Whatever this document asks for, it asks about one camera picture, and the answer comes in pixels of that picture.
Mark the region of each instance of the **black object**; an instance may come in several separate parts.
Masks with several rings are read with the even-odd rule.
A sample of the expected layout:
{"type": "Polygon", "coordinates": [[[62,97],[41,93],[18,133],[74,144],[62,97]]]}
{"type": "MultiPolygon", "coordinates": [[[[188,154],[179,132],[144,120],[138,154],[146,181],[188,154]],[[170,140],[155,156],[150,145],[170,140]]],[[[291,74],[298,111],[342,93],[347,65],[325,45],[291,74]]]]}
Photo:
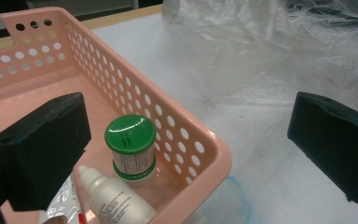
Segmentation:
{"type": "Polygon", "coordinates": [[[358,112],[329,98],[299,92],[290,138],[346,195],[358,203],[358,112]]]}
{"type": "Polygon", "coordinates": [[[0,205],[46,210],[91,139],[80,92],[52,99],[0,132],[0,205]]]}

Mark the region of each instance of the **pink plastic basket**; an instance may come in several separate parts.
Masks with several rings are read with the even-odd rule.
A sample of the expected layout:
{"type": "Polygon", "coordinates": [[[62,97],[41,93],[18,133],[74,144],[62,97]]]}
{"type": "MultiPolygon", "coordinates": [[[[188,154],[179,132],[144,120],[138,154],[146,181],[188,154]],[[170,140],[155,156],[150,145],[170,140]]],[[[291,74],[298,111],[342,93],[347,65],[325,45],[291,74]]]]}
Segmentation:
{"type": "MultiPolygon", "coordinates": [[[[107,124],[123,114],[149,117],[158,130],[158,174],[135,190],[158,210],[151,223],[184,221],[226,178],[231,156],[224,142],[67,11],[48,7],[1,19],[14,45],[0,50],[0,131],[51,98],[82,91],[92,140],[76,168],[113,175],[107,124]]],[[[99,223],[76,185],[88,223],[99,223]]],[[[37,213],[2,209],[8,223],[37,222],[37,213]]]]}

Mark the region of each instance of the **small jar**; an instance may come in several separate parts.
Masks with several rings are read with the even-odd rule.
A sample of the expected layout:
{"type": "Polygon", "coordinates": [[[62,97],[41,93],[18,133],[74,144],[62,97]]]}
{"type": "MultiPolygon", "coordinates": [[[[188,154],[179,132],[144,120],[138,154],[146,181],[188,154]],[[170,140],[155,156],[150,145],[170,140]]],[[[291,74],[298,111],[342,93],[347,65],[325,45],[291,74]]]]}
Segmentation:
{"type": "Polygon", "coordinates": [[[118,177],[132,187],[153,178],[156,128],[150,119],[135,114],[121,116],[108,125],[104,138],[113,151],[113,170],[118,177]]]}

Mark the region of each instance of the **white bottle cap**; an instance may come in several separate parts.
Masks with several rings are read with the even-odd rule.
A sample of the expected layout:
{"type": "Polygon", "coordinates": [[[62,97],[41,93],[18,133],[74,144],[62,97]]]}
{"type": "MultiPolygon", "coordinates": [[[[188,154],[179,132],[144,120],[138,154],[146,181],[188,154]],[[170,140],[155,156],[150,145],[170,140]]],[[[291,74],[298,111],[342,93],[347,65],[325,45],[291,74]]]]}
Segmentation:
{"type": "Polygon", "coordinates": [[[80,182],[86,189],[88,195],[91,195],[91,193],[98,185],[109,179],[106,175],[95,168],[89,168],[87,166],[81,165],[77,170],[80,174],[80,182]]]}

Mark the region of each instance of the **crumpled plastic wrap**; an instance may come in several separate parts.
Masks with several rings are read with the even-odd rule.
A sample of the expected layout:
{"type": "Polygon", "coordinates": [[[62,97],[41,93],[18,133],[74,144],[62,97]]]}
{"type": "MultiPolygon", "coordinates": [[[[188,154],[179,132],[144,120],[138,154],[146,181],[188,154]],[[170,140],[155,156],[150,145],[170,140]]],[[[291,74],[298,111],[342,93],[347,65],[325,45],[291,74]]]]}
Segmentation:
{"type": "Polygon", "coordinates": [[[356,0],[165,0],[162,18],[212,102],[358,104],[356,0]]]}

